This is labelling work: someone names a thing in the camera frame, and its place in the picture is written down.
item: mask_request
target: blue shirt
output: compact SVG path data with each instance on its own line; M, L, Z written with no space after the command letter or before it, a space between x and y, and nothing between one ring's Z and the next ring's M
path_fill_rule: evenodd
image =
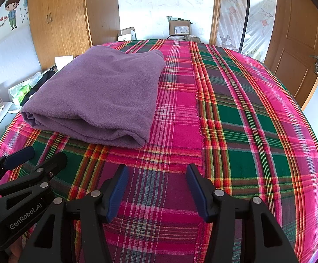
M15 17L16 17L16 10L10 11L10 12L8 13L8 17L9 17L10 20L15 19Z

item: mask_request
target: plaid bedspread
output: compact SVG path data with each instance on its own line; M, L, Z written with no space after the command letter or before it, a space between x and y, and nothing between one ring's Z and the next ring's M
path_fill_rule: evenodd
M149 143L124 149L30 128L18 114L0 141L0 156L25 146L36 165L56 152L67 167L53 180L57 196L75 199L99 188L119 164L130 169L118 216L105 225L115 263L203 262L211 225L198 216L185 171L195 163L232 196L260 196L301 262L318 257L318 142L294 99L258 61L210 45L142 40L109 43L126 53L163 52ZM28 173L18 168L2 182ZM239 261L240 224L234 260ZM75 246L83 261L80 223Z

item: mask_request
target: green pants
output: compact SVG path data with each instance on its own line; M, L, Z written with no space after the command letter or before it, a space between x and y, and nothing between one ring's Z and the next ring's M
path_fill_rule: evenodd
M12 27L12 29L13 29L14 27L16 27L16 20L15 20L15 18L9 20L9 23L10 23L10 26Z

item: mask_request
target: folded blanket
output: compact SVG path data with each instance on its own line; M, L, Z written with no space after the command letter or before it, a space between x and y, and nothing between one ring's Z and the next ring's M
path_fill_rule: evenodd
M128 148L149 140L165 66L161 51L91 47L48 80L21 110L33 128Z

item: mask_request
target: cat illustration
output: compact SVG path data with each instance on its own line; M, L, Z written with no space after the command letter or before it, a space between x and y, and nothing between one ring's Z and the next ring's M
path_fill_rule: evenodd
M222 42L224 48L228 48L228 49L232 49L232 50L238 51L238 48L235 47L235 46L232 44L229 35L227 35L227 37L222 37L222 36L220 36L220 38L221 38L221 42Z

